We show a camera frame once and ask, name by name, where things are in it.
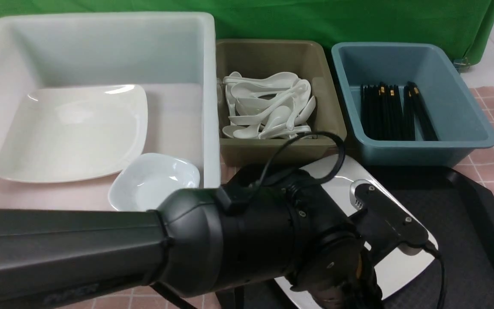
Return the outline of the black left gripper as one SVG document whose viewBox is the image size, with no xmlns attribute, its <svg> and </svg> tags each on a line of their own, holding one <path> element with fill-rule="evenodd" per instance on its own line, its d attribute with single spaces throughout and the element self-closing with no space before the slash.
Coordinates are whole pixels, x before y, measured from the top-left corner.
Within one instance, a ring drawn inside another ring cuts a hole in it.
<svg viewBox="0 0 494 309">
<path fill-rule="evenodd" d="M 288 181 L 288 200 L 307 225 L 305 244 L 288 274 L 291 291 L 324 309 L 382 309 L 382 291 L 354 223 L 308 172 Z"/>
</svg>

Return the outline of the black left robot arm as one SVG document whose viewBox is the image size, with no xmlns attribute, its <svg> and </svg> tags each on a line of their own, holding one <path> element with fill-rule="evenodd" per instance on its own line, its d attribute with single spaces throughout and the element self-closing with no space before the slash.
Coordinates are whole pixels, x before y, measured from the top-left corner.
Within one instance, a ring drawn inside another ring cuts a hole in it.
<svg viewBox="0 0 494 309">
<path fill-rule="evenodd" d="M 135 286 L 185 298 L 286 278 L 330 309 L 382 309 L 362 236 L 304 170 L 259 191 L 240 170 L 147 212 L 0 209 L 0 309 L 52 309 Z"/>
</svg>

